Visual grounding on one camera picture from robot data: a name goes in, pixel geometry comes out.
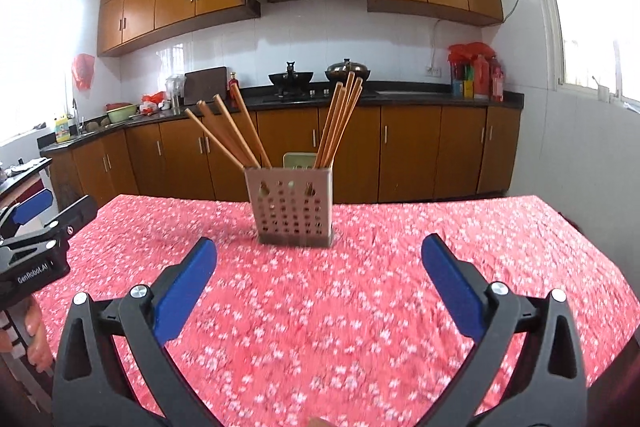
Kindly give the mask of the person's left hand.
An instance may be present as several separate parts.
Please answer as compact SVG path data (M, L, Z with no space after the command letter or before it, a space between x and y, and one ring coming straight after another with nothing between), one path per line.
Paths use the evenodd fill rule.
M47 329L42 321L42 313L37 300L30 296L24 317L24 327L32 337L32 343L27 348L27 360L38 373L50 369L53 363L51 347L47 340Z

